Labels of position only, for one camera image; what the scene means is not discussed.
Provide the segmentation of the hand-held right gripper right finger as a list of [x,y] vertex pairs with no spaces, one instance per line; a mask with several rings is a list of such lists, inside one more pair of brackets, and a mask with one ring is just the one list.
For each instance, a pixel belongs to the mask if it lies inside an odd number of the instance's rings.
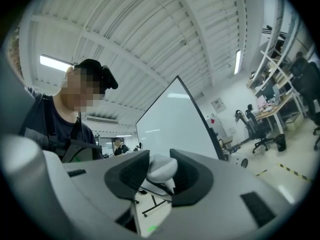
[[178,169],[171,211],[149,240],[266,240],[291,204],[247,169],[171,149]]

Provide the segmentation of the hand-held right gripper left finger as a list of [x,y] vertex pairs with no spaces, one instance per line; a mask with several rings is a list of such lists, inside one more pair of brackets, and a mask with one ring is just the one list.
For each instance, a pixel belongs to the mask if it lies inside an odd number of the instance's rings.
[[148,172],[149,151],[75,163],[43,154],[72,237],[140,237],[134,202]]

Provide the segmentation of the white device with black disc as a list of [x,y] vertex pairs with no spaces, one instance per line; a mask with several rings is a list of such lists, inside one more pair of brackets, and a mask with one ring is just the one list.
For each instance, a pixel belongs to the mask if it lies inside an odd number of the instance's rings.
[[234,160],[235,165],[247,168],[249,161],[246,157],[236,157]]

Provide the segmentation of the chest-mounted screen unit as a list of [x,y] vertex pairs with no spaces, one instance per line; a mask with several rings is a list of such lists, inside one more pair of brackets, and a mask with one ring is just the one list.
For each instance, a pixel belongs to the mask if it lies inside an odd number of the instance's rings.
[[62,156],[62,163],[87,162],[101,160],[102,148],[96,144],[69,139]]

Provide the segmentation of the ceiling air conditioner vent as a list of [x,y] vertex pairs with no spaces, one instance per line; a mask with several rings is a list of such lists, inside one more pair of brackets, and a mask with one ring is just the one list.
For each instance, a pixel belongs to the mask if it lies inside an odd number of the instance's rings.
[[119,122],[115,119],[97,117],[97,116],[91,116],[91,115],[87,115],[85,117],[85,120],[88,122],[95,122],[95,123],[100,123],[100,124],[111,124],[111,125],[118,125],[119,124]]

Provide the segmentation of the grey cabinet with red sign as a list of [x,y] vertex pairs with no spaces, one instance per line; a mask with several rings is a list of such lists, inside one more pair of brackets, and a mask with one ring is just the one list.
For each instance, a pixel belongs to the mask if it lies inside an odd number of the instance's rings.
[[207,116],[206,122],[210,128],[212,128],[215,132],[215,135],[218,139],[218,142],[221,146],[221,148],[224,147],[224,140],[228,137],[227,133],[220,121],[220,119],[217,116]]

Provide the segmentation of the yellow-black hazard floor tape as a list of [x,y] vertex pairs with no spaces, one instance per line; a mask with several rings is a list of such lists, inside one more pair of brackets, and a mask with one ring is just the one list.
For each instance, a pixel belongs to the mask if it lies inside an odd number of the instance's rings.
[[297,171],[295,171],[295,170],[293,170],[293,169],[290,169],[289,167],[287,167],[287,166],[285,166],[285,165],[283,165],[283,164],[281,164],[281,163],[276,163],[276,164],[268,167],[267,169],[265,169],[265,170],[257,173],[256,176],[258,177],[258,176],[263,175],[264,173],[268,172],[268,171],[269,171],[271,168],[273,168],[273,167],[282,168],[282,169],[285,170],[286,172],[289,172],[289,173],[295,175],[296,177],[298,177],[298,178],[300,178],[300,179],[302,179],[302,180],[304,180],[304,181],[307,181],[307,182],[309,182],[309,183],[313,183],[313,182],[314,182],[313,179],[311,179],[311,178],[309,178],[309,177],[307,177],[307,176],[305,176],[305,175],[303,175],[303,174],[301,174],[301,173],[299,173],[299,172],[297,172]]

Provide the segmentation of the black desk chair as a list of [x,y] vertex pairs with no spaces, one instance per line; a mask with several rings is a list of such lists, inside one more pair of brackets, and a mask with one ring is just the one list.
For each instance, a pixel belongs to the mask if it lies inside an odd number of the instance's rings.
[[249,132],[249,137],[251,140],[259,140],[254,144],[254,149],[252,153],[254,154],[256,149],[260,146],[264,146],[265,151],[268,151],[267,142],[273,141],[274,138],[267,138],[267,134],[263,128],[257,123],[254,123],[251,118],[246,121],[246,127]]

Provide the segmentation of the black mesh bin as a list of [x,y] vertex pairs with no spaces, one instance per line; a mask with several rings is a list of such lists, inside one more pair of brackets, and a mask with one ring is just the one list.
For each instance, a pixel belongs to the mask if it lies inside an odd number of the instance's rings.
[[284,133],[277,135],[274,138],[274,143],[276,144],[277,150],[279,152],[283,152],[287,149],[286,136]]

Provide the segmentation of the person's dark shirt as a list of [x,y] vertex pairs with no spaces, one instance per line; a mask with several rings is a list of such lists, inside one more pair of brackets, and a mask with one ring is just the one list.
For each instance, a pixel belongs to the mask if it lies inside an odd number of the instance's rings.
[[59,115],[52,95],[32,87],[26,90],[33,96],[34,104],[20,131],[22,136],[36,142],[42,150],[55,153],[60,161],[69,139],[97,145],[92,130],[81,118],[68,122]]

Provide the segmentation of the wooden desk with white legs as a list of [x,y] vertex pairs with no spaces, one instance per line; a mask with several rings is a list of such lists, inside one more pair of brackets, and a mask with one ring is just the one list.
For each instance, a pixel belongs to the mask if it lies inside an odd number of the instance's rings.
[[303,106],[301,105],[301,100],[299,98],[299,95],[297,94],[296,90],[292,88],[289,92],[285,94],[284,99],[282,99],[278,103],[278,105],[274,105],[274,104],[269,105],[268,108],[266,109],[267,111],[263,111],[262,113],[260,113],[256,117],[256,120],[258,121],[258,120],[267,118],[267,121],[269,123],[271,130],[274,131],[274,127],[271,124],[271,121],[269,119],[269,117],[274,117],[279,133],[284,134],[283,123],[278,113],[290,100],[294,100],[295,105],[298,109],[298,112],[304,116]]

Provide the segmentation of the ceiling light tube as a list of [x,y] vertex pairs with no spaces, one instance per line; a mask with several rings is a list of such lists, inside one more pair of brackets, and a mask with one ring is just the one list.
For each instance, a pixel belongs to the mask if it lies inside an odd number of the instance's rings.
[[39,63],[43,66],[53,68],[62,72],[66,72],[68,68],[73,66],[71,63],[55,59],[44,54],[39,56]]
[[241,50],[238,50],[235,53],[234,75],[238,74],[240,70],[240,62],[241,62]]

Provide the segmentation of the white metal shelving unit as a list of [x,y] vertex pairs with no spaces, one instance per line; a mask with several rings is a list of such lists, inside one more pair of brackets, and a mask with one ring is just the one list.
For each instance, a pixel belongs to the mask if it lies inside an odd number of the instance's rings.
[[268,86],[290,81],[289,65],[301,52],[306,59],[315,53],[315,44],[305,23],[287,0],[266,1],[258,52],[259,64],[247,83],[258,98]]

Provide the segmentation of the white wall poster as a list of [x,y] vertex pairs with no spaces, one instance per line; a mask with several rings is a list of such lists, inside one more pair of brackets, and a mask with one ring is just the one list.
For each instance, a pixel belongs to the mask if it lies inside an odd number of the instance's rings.
[[226,108],[226,105],[224,104],[224,102],[222,101],[222,99],[219,97],[215,100],[213,100],[211,102],[211,105],[214,109],[214,111],[219,114],[219,113],[222,113],[224,112],[227,108]]

